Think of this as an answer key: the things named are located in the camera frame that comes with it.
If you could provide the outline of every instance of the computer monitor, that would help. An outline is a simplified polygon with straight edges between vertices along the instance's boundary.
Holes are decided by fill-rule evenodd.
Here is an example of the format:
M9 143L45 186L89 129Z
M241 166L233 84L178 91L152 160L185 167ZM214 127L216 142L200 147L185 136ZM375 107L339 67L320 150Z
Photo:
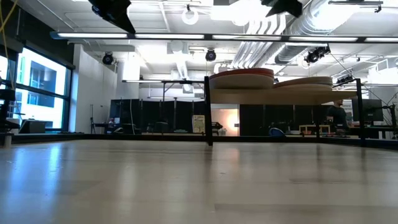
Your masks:
M352 99L353 118L359 121L358 99ZM381 100L362 100L364 121L384 121Z

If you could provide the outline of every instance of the blue object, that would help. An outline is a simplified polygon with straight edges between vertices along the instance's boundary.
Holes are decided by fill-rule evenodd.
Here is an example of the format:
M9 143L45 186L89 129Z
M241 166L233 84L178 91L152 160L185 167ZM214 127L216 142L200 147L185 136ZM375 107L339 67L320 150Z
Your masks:
M278 128L271 128L268 135L271 137L285 137L285 133Z

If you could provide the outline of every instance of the dome camera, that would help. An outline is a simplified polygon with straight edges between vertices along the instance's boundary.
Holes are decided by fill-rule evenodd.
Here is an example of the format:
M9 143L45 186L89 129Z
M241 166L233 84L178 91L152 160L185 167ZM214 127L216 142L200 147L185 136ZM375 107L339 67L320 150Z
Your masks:
M112 65L113 60L114 58L112 52L106 52L104 58L102 58L104 65Z
M207 53L206 53L206 61L208 62L212 62L214 60L216 60L216 52L214 51L214 49L208 49Z

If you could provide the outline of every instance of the wooden floor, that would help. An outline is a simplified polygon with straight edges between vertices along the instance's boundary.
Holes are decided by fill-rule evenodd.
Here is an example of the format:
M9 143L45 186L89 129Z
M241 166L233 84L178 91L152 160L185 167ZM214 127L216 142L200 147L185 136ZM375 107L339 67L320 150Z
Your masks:
M70 141L0 149L0 223L397 223L398 153Z

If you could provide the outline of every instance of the security camera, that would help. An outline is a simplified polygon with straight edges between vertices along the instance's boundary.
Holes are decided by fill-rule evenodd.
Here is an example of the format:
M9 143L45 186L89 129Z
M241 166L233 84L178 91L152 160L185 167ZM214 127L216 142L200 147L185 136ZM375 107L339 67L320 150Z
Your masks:
M214 60L216 60L216 52L214 51L214 49L208 49L207 53L206 53L206 61L208 62L212 62Z
M315 63L330 52L331 51L330 51L329 45L327 45L326 47L317 47L315 50L310 50L304 60L308 64Z
M127 16L127 8L130 0L88 0L93 6L91 9L95 14L113 25L135 34L136 30Z
M112 65L114 58L112 56L112 52L106 52L104 58L102 58L102 62L104 65Z

